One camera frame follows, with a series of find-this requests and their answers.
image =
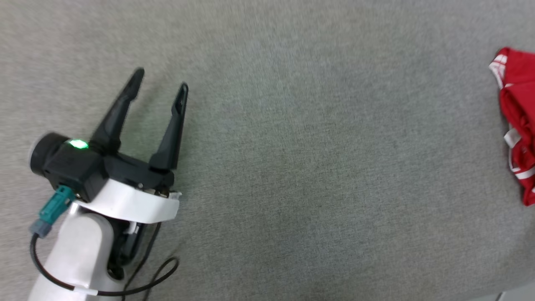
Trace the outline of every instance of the white trim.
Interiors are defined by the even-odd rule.
[[[520,134],[518,133],[518,131],[513,128],[513,129],[510,129],[509,132],[507,132],[505,134],[505,136],[503,136],[505,142],[507,143],[507,145],[509,145],[509,148],[514,148],[515,145],[521,140],[521,136]]]
[[[531,169],[526,170],[526,171],[524,171],[524,172],[520,172],[520,173],[518,173],[518,174],[515,174],[515,176],[516,176],[519,180],[523,180],[523,179],[531,178],[533,175],[535,175],[535,167],[532,167]]]
[[[512,172],[519,172],[520,171],[520,167],[513,167],[513,152],[511,151],[511,149],[509,149],[509,169]]]
[[[79,292],[81,294],[91,295],[91,296],[98,295],[98,290],[94,290],[94,289],[86,289],[86,288],[81,288],[81,287],[74,287],[73,291]]]
[[[497,62],[497,63],[505,64],[505,63],[507,63],[507,56],[503,55],[503,54],[500,54],[500,55],[496,56],[494,61]]]
[[[180,193],[176,193],[173,197],[164,198],[108,179],[93,201],[74,202],[114,219],[152,224],[175,218],[180,205],[179,195]]]
[[[492,71],[492,74],[496,77],[496,80],[498,81],[498,86],[500,87],[500,90],[503,89],[503,81],[502,81],[502,74],[505,74],[505,66],[497,63],[492,62],[488,68]]]

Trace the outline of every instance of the cable connector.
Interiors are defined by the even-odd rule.
[[[30,233],[39,235],[44,238],[52,229],[60,215],[65,212],[71,203],[76,199],[76,195],[67,186],[60,185],[56,193],[48,200],[43,209],[39,212],[39,219],[30,227]]]

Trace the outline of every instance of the gray carpet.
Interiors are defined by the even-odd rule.
[[[2,1],[0,287],[37,276],[27,166],[53,130],[88,138],[146,69],[122,151],[148,159],[190,86],[151,300],[466,300],[535,279],[534,208],[508,171],[487,69],[535,51],[532,0]],[[39,248],[45,257],[58,227]],[[139,300],[140,296],[128,300]]]

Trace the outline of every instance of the white stripe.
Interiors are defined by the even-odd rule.
[[[515,145],[520,141],[520,139],[522,139],[516,129],[510,129],[509,132],[507,132],[505,136],[503,136],[503,138],[505,142],[507,142],[509,148],[515,147]]]
[[[520,171],[519,167],[513,167],[513,154],[511,152],[511,149],[509,149],[509,168],[513,173]]]
[[[86,289],[86,288],[81,288],[81,287],[74,287],[73,291],[79,292],[81,294],[91,295],[91,296],[96,296],[98,294],[98,290]]]
[[[530,170],[527,170],[525,172],[520,172],[519,174],[515,174],[515,176],[519,180],[531,178],[531,176],[535,175],[535,167],[532,167]]]
[[[496,77],[496,80],[498,81],[498,86],[500,86],[500,90],[503,89],[503,80],[502,80],[502,74],[505,74],[505,66],[497,63],[492,62],[488,68],[492,71],[492,74]]]
[[[507,56],[506,55],[503,55],[503,54],[500,54],[498,56],[496,56],[496,58],[494,59],[495,62],[498,62],[498,63],[502,63],[502,64],[505,64],[507,63]]]

